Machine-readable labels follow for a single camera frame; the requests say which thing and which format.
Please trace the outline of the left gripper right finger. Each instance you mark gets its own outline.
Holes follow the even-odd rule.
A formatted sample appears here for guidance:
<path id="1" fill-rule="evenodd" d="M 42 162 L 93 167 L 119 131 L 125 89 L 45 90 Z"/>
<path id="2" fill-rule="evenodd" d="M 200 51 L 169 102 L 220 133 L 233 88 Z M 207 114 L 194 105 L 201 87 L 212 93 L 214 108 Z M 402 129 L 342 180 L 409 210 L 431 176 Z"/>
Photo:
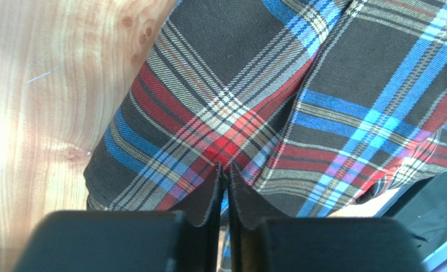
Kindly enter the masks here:
<path id="1" fill-rule="evenodd" d="M 229 172 L 229 229 L 232 271 L 272 271 L 268 219 L 288 216 L 249 186 L 236 163 Z"/>

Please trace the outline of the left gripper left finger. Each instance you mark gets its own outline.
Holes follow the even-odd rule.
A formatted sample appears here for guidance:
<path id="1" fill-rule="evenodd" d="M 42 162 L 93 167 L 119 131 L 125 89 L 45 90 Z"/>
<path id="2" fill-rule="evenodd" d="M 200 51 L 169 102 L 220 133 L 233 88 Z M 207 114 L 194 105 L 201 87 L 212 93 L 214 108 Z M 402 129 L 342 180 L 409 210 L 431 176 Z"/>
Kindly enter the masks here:
<path id="1" fill-rule="evenodd" d="M 223 199 L 222 165 L 171 208 L 184 215 L 176 244 L 176 271 L 215 271 L 218 257 L 220 209 Z"/>

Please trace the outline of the plaid long sleeve shirt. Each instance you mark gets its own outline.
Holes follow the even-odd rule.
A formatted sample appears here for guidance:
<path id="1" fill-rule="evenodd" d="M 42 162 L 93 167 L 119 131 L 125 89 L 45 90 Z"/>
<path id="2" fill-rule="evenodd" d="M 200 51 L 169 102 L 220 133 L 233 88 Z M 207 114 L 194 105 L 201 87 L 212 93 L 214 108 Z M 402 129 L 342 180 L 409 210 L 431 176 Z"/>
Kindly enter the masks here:
<path id="1" fill-rule="evenodd" d="M 216 166 L 291 217 L 447 171 L 447 1 L 178 1 L 88 163 L 89 211 Z"/>

